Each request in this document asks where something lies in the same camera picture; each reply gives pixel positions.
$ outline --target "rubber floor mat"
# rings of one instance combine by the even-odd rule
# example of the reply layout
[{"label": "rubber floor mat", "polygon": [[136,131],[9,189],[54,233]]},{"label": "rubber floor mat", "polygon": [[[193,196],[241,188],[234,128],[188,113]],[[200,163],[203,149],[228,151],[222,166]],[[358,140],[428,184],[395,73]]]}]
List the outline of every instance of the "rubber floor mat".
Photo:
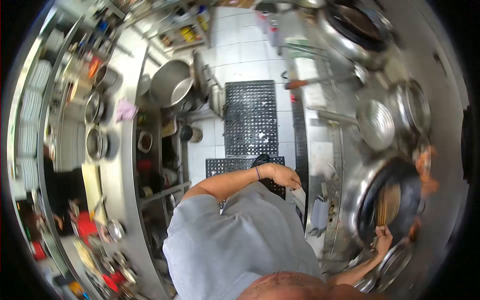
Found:
[{"label": "rubber floor mat", "polygon": [[[215,158],[206,160],[206,177],[212,177],[218,174],[225,174],[237,170],[246,170],[252,166],[255,158]],[[270,162],[285,165],[285,158],[283,156],[270,157]],[[271,179],[262,179],[262,183],[269,189],[269,191],[279,195],[285,200],[285,187],[279,186]]]},{"label": "rubber floor mat", "polygon": [[275,82],[230,82],[225,87],[225,154],[278,155]]}]

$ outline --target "foot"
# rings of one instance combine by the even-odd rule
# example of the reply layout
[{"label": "foot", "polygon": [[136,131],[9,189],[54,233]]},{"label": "foot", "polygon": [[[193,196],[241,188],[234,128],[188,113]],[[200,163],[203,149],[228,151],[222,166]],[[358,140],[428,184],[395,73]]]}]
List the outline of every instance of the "foot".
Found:
[{"label": "foot", "polygon": [[252,163],[252,168],[270,162],[270,156],[267,154],[260,154]]}]

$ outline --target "red handle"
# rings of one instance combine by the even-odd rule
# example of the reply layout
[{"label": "red handle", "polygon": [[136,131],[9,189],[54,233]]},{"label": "red handle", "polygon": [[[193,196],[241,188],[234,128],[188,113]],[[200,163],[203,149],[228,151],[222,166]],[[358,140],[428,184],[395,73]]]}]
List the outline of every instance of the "red handle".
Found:
[{"label": "red handle", "polygon": [[292,80],[289,83],[285,84],[285,89],[293,90],[307,84],[308,84],[308,80]]}]

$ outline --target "hand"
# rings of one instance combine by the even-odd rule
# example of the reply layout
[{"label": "hand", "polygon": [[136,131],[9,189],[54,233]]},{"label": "hand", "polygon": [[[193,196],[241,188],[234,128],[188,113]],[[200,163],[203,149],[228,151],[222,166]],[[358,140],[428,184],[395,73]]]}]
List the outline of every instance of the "hand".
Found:
[{"label": "hand", "polygon": [[278,185],[287,186],[294,190],[301,186],[300,177],[289,167],[274,163],[267,163],[259,166],[259,168],[262,178],[271,178]]},{"label": "hand", "polygon": [[386,225],[381,227],[377,226],[375,228],[375,233],[377,234],[377,244],[375,245],[375,248],[377,249],[376,258],[382,260],[385,255],[387,255],[388,249],[390,249],[393,236]]}]

